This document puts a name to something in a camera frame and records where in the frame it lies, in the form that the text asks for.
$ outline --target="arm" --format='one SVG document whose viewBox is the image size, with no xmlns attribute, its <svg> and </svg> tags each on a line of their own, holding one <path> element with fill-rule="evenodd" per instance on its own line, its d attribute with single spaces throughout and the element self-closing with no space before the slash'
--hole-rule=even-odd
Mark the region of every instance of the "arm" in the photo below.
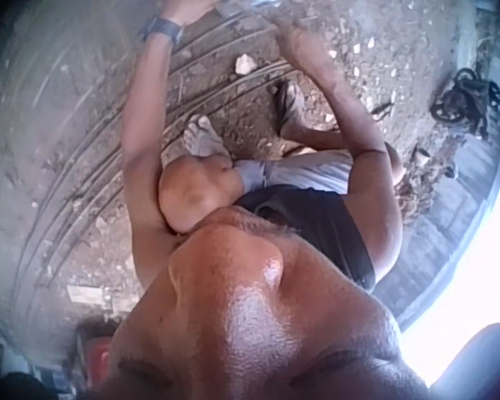
<svg viewBox="0 0 500 400">
<path fill-rule="evenodd" d="M 214 3 L 211 0 L 168 0 L 161 17 L 183 26 L 199 19 Z M 124 196 L 132 225 L 137 277 L 145 288 L 157 276 L 176 242 L 158 203 L 172 50 L 170 37 L 162 33 L 150 35 L 137 62 L 122 122 Z"/>
<path fill-rule="evenodd" d="M 344 202 L 365 242 L 379 281 L 396 262 L 402 245 L 402 219 L 383 136 L 336 71 L 322 40 L 299 26 L 282 21 L 278 26 L 283 56 L 322 90 L 337 118 L 343 143 L 352 154 Z M 337 144 L 329 136 L 333 133 L 327 135 L 331 145 Z"/>
</svg>

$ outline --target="dirt ground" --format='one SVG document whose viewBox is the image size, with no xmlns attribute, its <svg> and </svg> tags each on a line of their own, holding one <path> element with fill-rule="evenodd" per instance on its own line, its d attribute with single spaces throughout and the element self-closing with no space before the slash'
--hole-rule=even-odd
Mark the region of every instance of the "dirt ground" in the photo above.
<svg viewBox="0 0 500 400">
<path fill-rule="evenodd" d="M 135 32 L 155 7 L 122 0 L 105 13 L 92 3 L 82 11 L 74 4 L 63 11 L 45 3 L 43 12 L 34 8 L 19 18 L 0 57 L 0 320 L 39 363 L 63 360 L 84 318 L 121 318 L 141 296 L 118 134 L 141 48 Z M 73 15 L 60 35 L 81 31 L 67 46 L 54 46 L 38 28 L 57 26 L 57 13 Z M 459 3 L 292 1 L 260 13 L 302 18 L 337 52 L 337 68 L 369 111 L 393 104 L 378 125 L 407 166 L 397 188 L 406 223 L 427 210 L 460 142 L 428 114 L 456 71 Z M 26 46 L 47 52 L 15 55 Z M 234 64 L 244 53 L 257 70 L 240 77 Z M 293 146 L 276 134 L 273 94 L 285 78 L 300 83 L 312 126 L 336 126 L 323 95 L 282 61 L 271 24 L 256 13 L 206 16 L 186 31 L 171 71 L 167 143 L 189 115 L 205 113 L 235 158 L 280 158 Z M 423 168 L 411 163 L 417 145 L 432 154 Z"/>
</svg>

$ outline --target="sky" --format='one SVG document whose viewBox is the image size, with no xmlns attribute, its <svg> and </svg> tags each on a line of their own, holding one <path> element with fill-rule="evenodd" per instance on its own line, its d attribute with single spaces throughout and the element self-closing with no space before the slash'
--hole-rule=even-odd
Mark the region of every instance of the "sky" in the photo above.
<svg viewBox="0 0 500 400">
<path fill-rule="evenodd" d="M 468 340 L 492 323 L 500 323 L 500 193 L 454 279 L 404 332 L 404 358 L 429 386 Z"/>
</svg>

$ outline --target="man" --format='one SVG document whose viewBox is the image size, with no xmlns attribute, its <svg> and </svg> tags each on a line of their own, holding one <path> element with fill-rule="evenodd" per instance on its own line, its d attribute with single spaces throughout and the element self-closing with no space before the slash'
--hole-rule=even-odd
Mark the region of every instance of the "man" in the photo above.
<svg viewBox="0 0 500 400">
<path fill-rule="evenodd" d="M 115 334 L 95 398 L 425 398 L 393 316 L 367 292 L 401 246 L 399 171 L 317 37 L 280 23 L 282 55 L 320 87 L 340 136 L 302 126 L 287 83 L 281 134 L 319 152 L 233 164 L 196 117 L 183 140 L 198 157 L 172 155 L 163 171 L 173 38 L 214 3 L 168 0 L 137 64 L 122 150 L 145 293 Z"/>
</svg>

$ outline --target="shorts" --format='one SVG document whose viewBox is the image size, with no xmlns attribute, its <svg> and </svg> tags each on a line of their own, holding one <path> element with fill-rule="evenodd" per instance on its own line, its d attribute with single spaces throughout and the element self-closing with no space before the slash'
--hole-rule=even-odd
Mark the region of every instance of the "shorts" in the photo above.
<svg viewBox="0 0 500 400">
<path fill-rule="evenodd" d="M 352 164 L 347 150 L 328 150 L 278 161 L 237 161 L 235 169 L 242 176 L 245 194 L 275 185 L 347 194 Z"/>
</svg>

